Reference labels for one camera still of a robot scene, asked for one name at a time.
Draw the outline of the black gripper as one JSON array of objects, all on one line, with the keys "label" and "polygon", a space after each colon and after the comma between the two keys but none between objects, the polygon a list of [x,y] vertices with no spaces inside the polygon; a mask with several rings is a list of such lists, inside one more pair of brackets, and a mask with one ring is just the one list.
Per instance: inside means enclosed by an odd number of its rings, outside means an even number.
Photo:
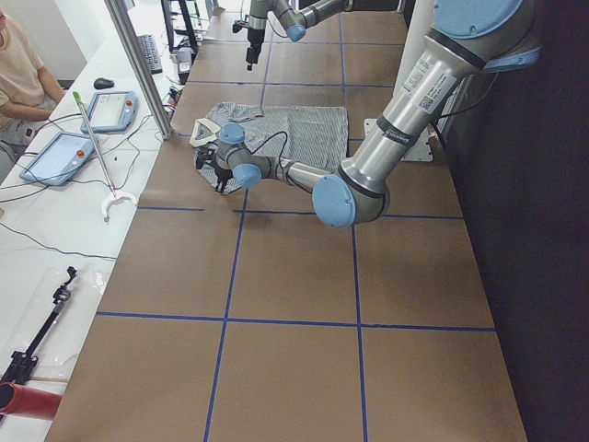
[{"label": "black gripper", "polygon": [[231,169],[224,169],[216,167],[214,169],[215,175],[217,176],[217,183],[215,185],[216,192],[225,192],[228,182],[233,178],[233,172]]},{"label": "black gripper", "polygon": [[252,71],[252,66],[259,62],[261,47],[261,30],[249,28],[248,29],[248,42],[249,47],[247,48],[246,62],[247,70]]}]

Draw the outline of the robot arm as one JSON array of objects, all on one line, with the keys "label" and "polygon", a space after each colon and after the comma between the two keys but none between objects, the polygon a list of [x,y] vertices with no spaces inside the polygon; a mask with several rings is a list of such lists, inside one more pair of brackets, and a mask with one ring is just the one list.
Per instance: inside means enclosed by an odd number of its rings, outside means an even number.
[{"label": "robot arm", "polygon": [[353,1],[325,0],[317,1],[302,10],[295,10],[287,1],[252,1],[246,18],[237,20],[233,27],[235,33],[240,29],[248,30],[247,69],[251,71],[253,65],[259,62],[270,13],[278,20],[286,37],[296,42],[306,35],[307,29],[331,16],[351,11],[352,5]]},{"label": "robot arm", "polygon": [[399,92],[352,157],[334,172],[282,156],[256,156],[236,123],[221,129],[212,156],[216,191],[235,179],[243,188],[281,180],[312,195],[317,217],[331,227],[370,222],[387,209],[386,179],[436,121],[447,99],[467,76],[522,69],[540,53],[541,1],[435,1],[424,49]]}]

